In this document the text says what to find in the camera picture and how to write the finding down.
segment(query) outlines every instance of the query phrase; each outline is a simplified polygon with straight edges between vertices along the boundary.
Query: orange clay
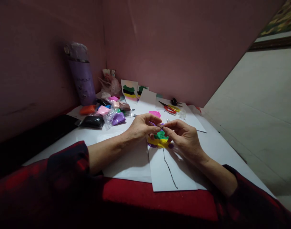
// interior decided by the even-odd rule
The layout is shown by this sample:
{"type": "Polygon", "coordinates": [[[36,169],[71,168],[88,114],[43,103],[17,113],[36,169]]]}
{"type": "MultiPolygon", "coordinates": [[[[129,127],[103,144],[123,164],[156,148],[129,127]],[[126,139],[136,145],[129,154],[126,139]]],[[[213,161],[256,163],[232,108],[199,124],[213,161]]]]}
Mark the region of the orange clay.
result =
{"type": "Polygon", "coordinates": [[[95,112],[96,105],[84,106],[80,110],[80,115],[88,115],[95,112]]]}

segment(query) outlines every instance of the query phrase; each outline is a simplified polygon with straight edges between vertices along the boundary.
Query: painting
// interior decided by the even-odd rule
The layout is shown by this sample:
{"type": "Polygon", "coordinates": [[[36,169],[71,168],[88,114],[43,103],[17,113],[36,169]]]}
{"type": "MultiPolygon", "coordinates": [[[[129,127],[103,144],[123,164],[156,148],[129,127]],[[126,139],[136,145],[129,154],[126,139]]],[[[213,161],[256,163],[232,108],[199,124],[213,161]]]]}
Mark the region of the painting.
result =
{"type": "Polygon", "coordinates": [[[287,0],[259,37],[291,31],[291,0],[287,0]]]}
{"type": "Polygon", "coordinates": [[[138,82],[121,80],[122,93],[128,104],[137,104],[138,82]]]}
{"type": "Polygon", "coordinates": [[[248,52],[286,48],[291,48],[291,0],[280,8],[248,52]]]}

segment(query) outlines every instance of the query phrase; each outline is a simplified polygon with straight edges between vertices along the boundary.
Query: water bottle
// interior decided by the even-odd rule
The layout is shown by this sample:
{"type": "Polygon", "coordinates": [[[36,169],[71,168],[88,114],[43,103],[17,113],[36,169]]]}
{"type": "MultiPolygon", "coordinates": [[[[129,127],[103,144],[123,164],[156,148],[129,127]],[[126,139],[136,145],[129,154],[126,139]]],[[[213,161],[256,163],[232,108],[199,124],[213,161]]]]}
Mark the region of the water bottle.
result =
{"type": "Polygon", "coordinates": [[[73,42],[65,45],[64,50],[68,56],[69,66],[81,105],[95,105],[96,92],[90,63],[88,61],[87,47],[83,44],[73,42]]]}

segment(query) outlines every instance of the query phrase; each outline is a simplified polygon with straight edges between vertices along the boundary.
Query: red sleeve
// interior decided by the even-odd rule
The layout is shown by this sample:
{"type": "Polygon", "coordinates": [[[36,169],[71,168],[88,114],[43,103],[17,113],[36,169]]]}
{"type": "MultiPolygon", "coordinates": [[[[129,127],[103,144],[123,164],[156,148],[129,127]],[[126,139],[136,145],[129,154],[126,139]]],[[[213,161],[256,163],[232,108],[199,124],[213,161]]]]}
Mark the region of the red sleeve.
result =
{"type": "Polygon", "coordinates": [[[278,200],[244,178],[234,168],[224,167],[237,178],[238,187],[228,199],[227,211],[239,224],[259,228],[291,228],[291,212],[278,200]]]}
{"type": "Polygon", "coordinates": [[[88,179],[88,149],[83,141],[4,177],[0,180],[0,228],[34,228],[53,221],[82,195],[88,179]]]}

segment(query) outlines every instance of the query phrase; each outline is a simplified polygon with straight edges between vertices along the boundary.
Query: drawn stem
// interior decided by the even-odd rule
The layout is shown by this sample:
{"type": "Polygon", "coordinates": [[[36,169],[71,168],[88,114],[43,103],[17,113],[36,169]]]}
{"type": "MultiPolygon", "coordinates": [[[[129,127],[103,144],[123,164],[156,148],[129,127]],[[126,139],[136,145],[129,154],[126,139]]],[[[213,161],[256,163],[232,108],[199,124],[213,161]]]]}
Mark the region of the drawn stem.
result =
{"type": "MultiPolygon", "coordinates": [[[[166,158],[165,158],[165,150],[164,150],[164,148],[162,148],[162,150],[164,151],[164,160],[165,160],[165,163],[166,163],[167,166],[168,166],[168,163],[166,162],[166,158]]],[[[175,182],[174,182],[174,179],[173,179],[173,176],[172,176],[172,173],[171,173],[171,170],[170,170],[169,166],[168,166],[168,169],[169,169],[169,172],[170,172],[171,178],[172,178],[172,180],[173,180],[174,186],[178,189],[178,187],[176,186],[176,184],[175,184],[175,182]]]]}

